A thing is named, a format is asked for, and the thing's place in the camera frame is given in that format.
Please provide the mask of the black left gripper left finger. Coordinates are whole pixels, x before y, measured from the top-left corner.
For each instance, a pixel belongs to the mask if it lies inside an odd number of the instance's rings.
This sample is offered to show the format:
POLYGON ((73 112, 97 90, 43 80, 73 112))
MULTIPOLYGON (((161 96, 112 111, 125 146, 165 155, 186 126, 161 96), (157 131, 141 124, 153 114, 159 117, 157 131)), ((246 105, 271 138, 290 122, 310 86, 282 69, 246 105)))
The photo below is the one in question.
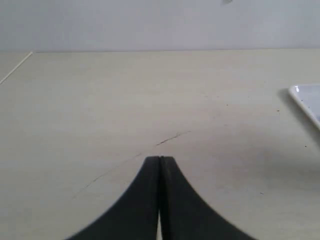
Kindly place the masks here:
POLYGON ((122 196, 70 240, 155 240, 159 216, 160 157, 147 157, 122 196))

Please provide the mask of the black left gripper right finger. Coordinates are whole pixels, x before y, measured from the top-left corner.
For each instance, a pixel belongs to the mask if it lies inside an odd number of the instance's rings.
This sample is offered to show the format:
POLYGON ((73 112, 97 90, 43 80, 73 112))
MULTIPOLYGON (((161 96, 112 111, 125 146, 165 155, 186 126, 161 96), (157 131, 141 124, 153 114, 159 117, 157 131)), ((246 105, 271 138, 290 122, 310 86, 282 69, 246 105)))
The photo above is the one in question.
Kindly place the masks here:
POLYGON ((159 215, 164 240, 252 240, 213 210, 171 156, 160 157, 159 215))

